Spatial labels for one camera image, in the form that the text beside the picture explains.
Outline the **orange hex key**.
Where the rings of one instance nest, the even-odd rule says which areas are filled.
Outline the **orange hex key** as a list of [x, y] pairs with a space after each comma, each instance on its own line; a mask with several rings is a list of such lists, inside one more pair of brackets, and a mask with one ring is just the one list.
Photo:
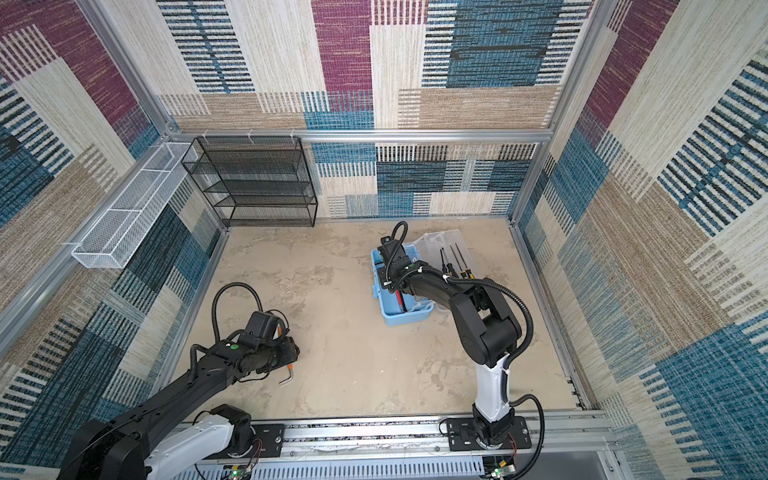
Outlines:
[[285, 365], [285, 369], [287, 371], [287, 376], [279, 381], [280, 386], [285, 386], [289, 383], [291, 383], [294, 379], [294, 370], [293, 370], [293, 364], [288, 363]]

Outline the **light blue plastic toolbox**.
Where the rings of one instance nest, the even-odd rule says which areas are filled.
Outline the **light blue plastic toolbox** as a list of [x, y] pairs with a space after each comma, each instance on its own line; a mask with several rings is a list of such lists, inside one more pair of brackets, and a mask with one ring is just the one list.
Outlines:
[[[455, 276], [451, 270], [431, 266], [415, 253], [415, 248], [404, 243], [403, 237], [394, 234], [380, 239], [380, 244], [371, 252], [374, 284], [373, 295], [379, 301], [385, 323], [399, 326], [426, 319], [437, 305], [451, 312], [457, 326], [480, 324], [481, 304], [476, 299], [478, 292], [468, 279]], [[395, 293], [381, 291], [374, 273], [376, 264], [404, 268], [402, 293], [406, 309], [400, 312]]]

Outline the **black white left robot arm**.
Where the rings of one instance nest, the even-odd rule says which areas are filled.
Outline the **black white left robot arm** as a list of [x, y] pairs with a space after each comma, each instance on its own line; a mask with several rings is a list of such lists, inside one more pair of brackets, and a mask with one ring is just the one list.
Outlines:
[[300, 350], [278, 310], [258, 309], [227, 337], [215, 328], [210, 347], [190, 348], [187, 372], [138, 406], [107, 422], [90, 420], [74, 434], [61, 479], [171, 479], [212, 455], [254, 460], [264, 449], [249, 413], [220, 405], [178, 427], [216, 394], [260, 381], [292, 365]]

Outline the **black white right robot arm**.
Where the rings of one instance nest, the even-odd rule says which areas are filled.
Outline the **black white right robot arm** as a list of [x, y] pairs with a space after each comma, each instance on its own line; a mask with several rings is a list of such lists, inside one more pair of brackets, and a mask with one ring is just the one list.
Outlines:
[[400, 221], [380, 239], [381, 285], [392, 294], [425, 298], [450, 311], [460, 343], [476, 364], [472, 414], [479, 445], [499, 448], [515, 418], [509, 399], [510, 366], [533, 340], [530, 310], [517, 294], [490, 278], [455, 276], [409, 256], [407, 233], [408, 224]]

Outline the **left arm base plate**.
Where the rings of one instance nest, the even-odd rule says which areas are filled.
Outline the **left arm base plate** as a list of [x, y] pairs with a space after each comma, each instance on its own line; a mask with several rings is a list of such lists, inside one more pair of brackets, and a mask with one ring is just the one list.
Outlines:
[[242, 460], [245, 462], [247, 460], [279, 458], [281, 456], [286, 430], [285, 424], [252, 424], [251, 430], [253, 431], [250, 436], [251, 442], [247, 445], [248, 449], [244, 453], [220, 452], [206, 457], [205, 460]]

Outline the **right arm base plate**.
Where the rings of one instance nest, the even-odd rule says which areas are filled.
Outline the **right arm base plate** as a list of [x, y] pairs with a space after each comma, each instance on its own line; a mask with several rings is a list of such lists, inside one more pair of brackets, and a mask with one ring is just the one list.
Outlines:
[[477, 418], [448, 417], [438, 424], [451, 451], [530, 449], [533, 442], [527, 422], [515, 416], [488, 423]]

